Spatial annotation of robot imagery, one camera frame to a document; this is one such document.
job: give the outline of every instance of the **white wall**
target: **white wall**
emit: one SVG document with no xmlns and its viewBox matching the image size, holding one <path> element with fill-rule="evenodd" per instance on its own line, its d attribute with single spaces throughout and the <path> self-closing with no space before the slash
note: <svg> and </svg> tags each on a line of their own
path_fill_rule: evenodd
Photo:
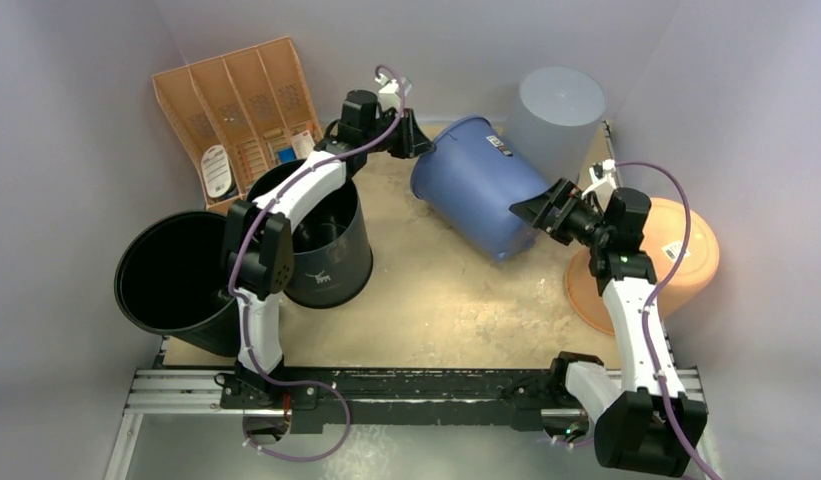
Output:
<svg viewBox="0 0 821 480">
<path fill-rule="evenodd" d="M 678 2 L 157 0 L 190 62 L 289 35 L 320 117 L 387 63 L 413 81 L 423 120 L 501 118 L 525 74 L 557 64 L 595 77 L 615 115 Z"/>
<path fill-rule="evenodd" d="M 821 478 L 821 0 L 684 1 L 616 132 L 720 240 L 713 284 L 668 328 L 701 367 L 726 478 Z"/>
<path fill-rule="evenodd" d="M 0 479 L 101 478 L 133 369 L 128 242 L 201 206 L 152 73 L 182 64 L 152 0 L 0 0 Z"/>
</svg>

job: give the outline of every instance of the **blue trash can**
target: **blue trash can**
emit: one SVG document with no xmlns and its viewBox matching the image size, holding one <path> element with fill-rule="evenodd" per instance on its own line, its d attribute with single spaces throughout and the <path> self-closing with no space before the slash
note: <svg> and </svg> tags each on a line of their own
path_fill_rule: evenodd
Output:
<svg viewBox="0 0 821 480">
<path fill-rule="evenodd" d="M 537 231 L 510 205 L 548 190 L 542 175 L 477 115 L 449 125 L 434 143 L 413 169 L 413 194 L 496 261 L 530 248 Z"/>
</svg>

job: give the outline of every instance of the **black bin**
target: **black bin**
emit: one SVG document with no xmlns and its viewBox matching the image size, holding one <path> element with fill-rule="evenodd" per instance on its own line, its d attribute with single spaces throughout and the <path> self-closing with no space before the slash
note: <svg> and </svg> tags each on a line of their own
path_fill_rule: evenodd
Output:
<svg viewBox="0 0 821 480">
<path fill-rule="evenodd" d="M 225 217 L 184 212 L 160 220 L 125 251 L 116 302 L 136 326 L 216 355 L 239 352 L 239 311 L 221 268 Z"/>
<path fill-rule="evenodd" d="M 266 172 L 248 192 L 253 201 L 292 175 L 303 160 L 282 163 Z M 295 267 L 284 289 L 293 302 L 331 308 L 363 290 L 372 275 L 372 250 L 354 182 L 331 192 L 292 233 Z"/>
</svg>

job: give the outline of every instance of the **white logo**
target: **white logo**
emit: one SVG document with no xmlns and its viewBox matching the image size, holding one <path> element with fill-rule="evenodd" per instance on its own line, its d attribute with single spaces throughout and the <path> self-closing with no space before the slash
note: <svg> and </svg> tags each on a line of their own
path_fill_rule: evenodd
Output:
<svg viewBox="0 0 821 480">
<path fill-rule="evenodd" d="M 319 273 L 317 273 L 317 274 L 315 274 L 315 275 L 310 275 L 309 273 L 305 273 L 304 275 L 307 275 L 307 276 L 308 276 L 308 277 L 310 277 L 310 278 L 315 278 L 315 279 L 316 279 L 316 283 L 327 283 L 327 282 L 330 282 L 330 275 L 325 275 L 325 271 L 324 271 L 324 270 L 322 270 L 321 272 L 319 272 Z"/>
</svg>

